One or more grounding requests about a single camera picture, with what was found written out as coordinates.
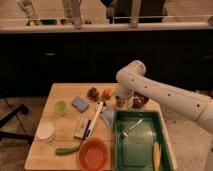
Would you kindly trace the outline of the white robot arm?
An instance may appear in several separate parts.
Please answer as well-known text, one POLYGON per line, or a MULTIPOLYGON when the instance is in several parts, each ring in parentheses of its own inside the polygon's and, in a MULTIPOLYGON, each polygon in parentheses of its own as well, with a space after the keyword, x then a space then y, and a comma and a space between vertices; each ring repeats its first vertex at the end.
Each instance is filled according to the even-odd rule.
POLYGON ((142 94, 185 116, 212 135, 205 171, 213 171, 213 98, 170 86, 145 77, 146 66, 134 60, 116 74, 118 96, 129 99, 133 92, 142 94))

